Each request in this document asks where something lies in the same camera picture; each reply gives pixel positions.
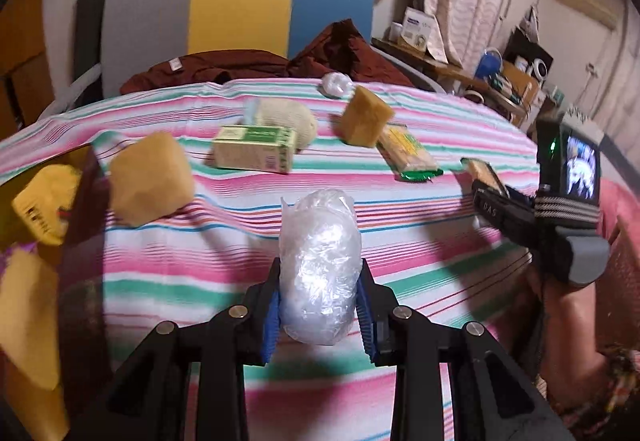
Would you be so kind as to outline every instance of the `small carton box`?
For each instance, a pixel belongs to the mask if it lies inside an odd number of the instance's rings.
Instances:
[[[433,22],[432,16],[408,7],[404,12],[404,21],[402,22],[398,45],[424,53],[427,49]]]
[[[224,126],[213,140],[213,160],[218,168],[291,172],[296,151],[296,131],[283,126]]]

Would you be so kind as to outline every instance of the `lit screen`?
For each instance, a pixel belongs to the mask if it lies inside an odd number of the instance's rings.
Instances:
[[[576,137],[566,142],[566,193],[593,199],[596,184],[596,153]]]

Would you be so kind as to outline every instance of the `brown sponge cube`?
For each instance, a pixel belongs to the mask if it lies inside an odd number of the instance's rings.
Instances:
[[[195,183],[184,150],[171,134],[156,132],[111,161],[111,208],[137,228],[193,201]]]
[[[349,145],[374,147],[394,114],[388,104],[358,85],[340,120],[342,137]]]

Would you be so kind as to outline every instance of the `chair backrest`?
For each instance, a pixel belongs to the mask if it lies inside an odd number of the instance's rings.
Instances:
[[[106,0],[104,97],[132,75],[191,53],[259,49],[292,58],[332,22],[351,18],[367,40],[373,0]]]

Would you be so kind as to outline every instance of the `silver screw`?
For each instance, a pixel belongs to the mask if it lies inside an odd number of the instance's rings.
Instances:
[[[156,326],[156,333],[158,333],[159,335],[167,335],[170,332],[172,332],[174,328],[175,326],[173,322],[169,322],[169,321],[160,322]]]
[[[244,306],[233,306],[229,309],[229,316],[232,318],[244,318],[248,312],[249,309]]]
[[[481,336],[484,333],[484,326],[480,322],[469,322],[466,325],[466,332],[473,336]]]
[[[402,320],[407,320],[407,318],[411,318],[411,308],[407,306],[398,306],[394,309],[394,315]]]

